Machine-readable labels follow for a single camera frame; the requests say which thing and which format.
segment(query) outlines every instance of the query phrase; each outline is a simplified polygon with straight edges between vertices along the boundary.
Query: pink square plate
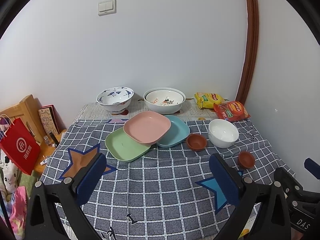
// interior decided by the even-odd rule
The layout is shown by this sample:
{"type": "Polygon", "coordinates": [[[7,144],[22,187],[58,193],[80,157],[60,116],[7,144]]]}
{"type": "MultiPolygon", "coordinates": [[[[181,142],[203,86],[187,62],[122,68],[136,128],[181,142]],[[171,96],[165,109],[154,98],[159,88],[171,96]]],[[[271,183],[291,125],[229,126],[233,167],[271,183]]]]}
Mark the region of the pink square plate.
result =
{"type": "Polygon", "coordinates": [[[169,130],[171,122],[152,111],[142,112],[128,120],[123,130],[132,139],[144,145],[156,143],[169,130]]]}

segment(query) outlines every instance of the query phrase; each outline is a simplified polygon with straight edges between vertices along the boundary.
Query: shopping bag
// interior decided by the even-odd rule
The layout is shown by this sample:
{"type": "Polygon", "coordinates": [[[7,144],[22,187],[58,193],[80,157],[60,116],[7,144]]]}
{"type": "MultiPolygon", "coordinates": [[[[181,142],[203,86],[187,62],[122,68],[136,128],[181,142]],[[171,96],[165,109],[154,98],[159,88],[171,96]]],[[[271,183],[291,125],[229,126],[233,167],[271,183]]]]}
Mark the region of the shopping bag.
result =
{"type": "Polygon", "coordinates": [[[40,146],[20,118],[14,119],[0,140],[0,148],[23,172],[31,175],[40,153],[40,146]]]}

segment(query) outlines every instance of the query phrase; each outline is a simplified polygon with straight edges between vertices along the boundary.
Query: red chip bag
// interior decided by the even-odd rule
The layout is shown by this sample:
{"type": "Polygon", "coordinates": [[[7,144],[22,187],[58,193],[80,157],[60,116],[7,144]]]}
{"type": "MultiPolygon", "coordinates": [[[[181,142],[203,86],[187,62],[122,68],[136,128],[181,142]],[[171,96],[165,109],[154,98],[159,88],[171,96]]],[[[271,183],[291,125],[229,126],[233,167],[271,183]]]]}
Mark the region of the red chip bag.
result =
{"type": "Polygon", "coordinates": [[[235,122],[250,117],[244,108],[244,105],[237,101],[227,102],[222,105],[214,104],[213,109],[220,119],[229,122],[235,122]]]}

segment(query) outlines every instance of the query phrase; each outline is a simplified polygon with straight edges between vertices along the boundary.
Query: light switch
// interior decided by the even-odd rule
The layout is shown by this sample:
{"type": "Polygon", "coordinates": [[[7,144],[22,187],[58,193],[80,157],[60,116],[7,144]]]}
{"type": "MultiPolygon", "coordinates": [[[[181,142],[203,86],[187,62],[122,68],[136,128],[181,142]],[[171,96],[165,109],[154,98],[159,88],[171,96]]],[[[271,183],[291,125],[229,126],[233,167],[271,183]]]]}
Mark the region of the light switch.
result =
{"type": "Polygon", "coordinates": [[[99,7],[98,7],[99,12],[106,11],[106,4],[107,4],[106,2],[99,3],[99,7]]]}
{"type": "Polygon", "coordinates": [[[116,13],[116,0],[105,0],[98,3],[98,15],[116,13]]]}
{"type": "Polygon", "coordinates": [[[113,9],[113,1],[106,2],[106,11],[113,9]]]}

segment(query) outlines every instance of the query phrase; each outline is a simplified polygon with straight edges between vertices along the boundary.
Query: metal screw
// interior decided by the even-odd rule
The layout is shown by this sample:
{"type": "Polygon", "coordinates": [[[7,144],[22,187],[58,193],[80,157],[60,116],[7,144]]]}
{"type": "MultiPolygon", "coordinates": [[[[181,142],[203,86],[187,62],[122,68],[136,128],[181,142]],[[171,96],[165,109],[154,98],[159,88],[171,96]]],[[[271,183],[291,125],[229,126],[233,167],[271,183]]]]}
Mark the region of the metal screw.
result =
{"type": "Polygon", "coordinates": [[[275,184],[276,187],[281,187],[281,183],[279,181],[275,181],[273,184],[275,184]]]}
{"type": "Polygon", "coordinates": [[[252,179],[249,177],[245,177],[243,180],[245,183],[248,183],[248,184],[252,183],[252,179]]]}
{"type": "Polygon", "coordinates": [[[72,181],[72,179],[70,177],[67,177],[63,180],[64,184],[69,184],[72,181]]]}
{"type": "Polygon", "coordinates": [[[37,181],[37,182],[35,183],[35,187],[40,187],[40,186],[41,186],[41,184],[42,184],[42,182],[41,182],[41,181],[37,181]]]}

